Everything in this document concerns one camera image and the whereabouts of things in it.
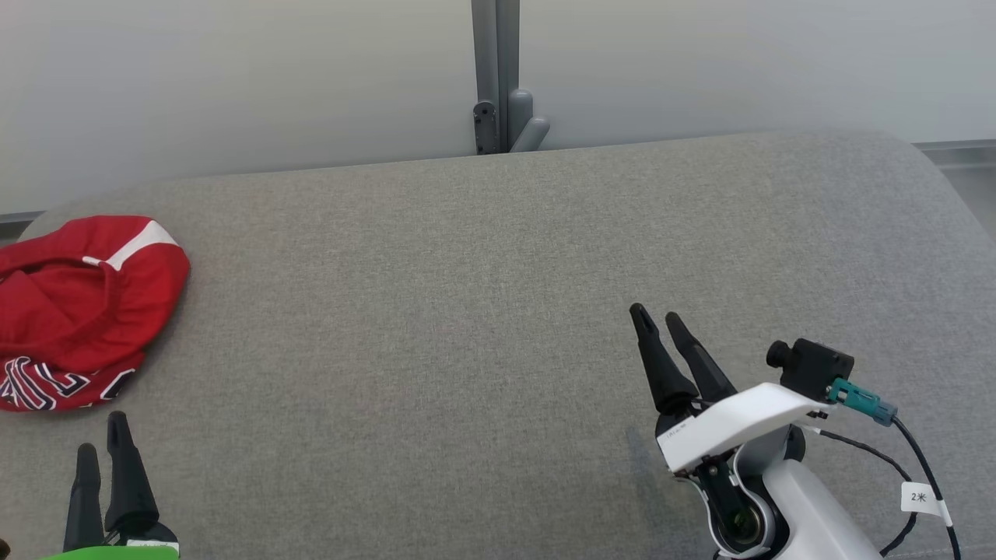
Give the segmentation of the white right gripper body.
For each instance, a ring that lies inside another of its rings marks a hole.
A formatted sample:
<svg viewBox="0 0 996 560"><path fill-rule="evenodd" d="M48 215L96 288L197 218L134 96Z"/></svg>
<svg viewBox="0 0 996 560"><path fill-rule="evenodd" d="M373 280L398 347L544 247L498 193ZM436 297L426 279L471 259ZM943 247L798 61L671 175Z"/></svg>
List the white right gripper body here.
<svg viewBox="0 0 996 560"><path fill-rule="evenodd" d="M832 408L787 387L761 383L711 405L697 417L683 419L658 436L657 442L668 470L679 474L698 467L705 457L727 453L810 412Z"/></svg>

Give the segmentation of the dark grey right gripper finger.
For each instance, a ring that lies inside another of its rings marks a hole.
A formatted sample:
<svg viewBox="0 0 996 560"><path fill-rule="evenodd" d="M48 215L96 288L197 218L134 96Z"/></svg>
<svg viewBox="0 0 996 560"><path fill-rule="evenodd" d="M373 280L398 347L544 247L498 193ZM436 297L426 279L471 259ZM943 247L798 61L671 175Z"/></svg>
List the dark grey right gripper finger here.
<svg viewBox="0 0 996 560"><path fill-rule="evenodd" d="M630 318L655 410L661 415L689 415L694 398L700 395L696 387L672 361L650 312L640 303L633 303Z"/></svg>
<svg viewBox="0 0 996 560"><path fill-rule="evenodd" d="M702 400L707 401L707 403L718 403L718 401L737 394L736 387L732 385L725 372L700 343L700 340L691 334L686 323L677 313L668 312L665 316L665 323L668 326L670 337L675 343L676 350L682 355L691 375L693 375Z"/></svg>

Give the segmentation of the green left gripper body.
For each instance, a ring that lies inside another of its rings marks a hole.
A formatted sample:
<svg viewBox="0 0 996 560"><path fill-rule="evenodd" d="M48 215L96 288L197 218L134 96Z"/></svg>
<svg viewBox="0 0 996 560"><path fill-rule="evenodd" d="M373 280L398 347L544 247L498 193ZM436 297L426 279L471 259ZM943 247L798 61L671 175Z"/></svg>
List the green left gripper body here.
<svg viewBox="0 0 996 560"><path fill-rule="evenodd" d="M93 543L72 544L68 550L45 559L181 559L179 541L162 523L121 526Z"/></svg>

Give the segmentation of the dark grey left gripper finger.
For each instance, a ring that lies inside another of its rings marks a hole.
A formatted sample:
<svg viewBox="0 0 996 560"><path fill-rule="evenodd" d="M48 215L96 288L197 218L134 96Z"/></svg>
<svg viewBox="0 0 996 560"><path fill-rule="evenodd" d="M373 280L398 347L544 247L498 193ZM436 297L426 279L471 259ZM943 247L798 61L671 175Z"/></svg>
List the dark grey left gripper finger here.
<svg viewBox="0 0 996 560"><path fill-rule="evenodd" d="M107 453L111 460L110 504L104 514L104 530L120 536L143 536L159 523L160 511L122 411L113 411L107 418Z"/></svg>
<svg viewBox="0 0 996 560"><path fill-rule="evenodd" d="M100 475L96 447L92 443L83 443L77 450L75 478L72 482L65 521L65 552L103 544L100 487L102 487L102 475Z"/></svg>

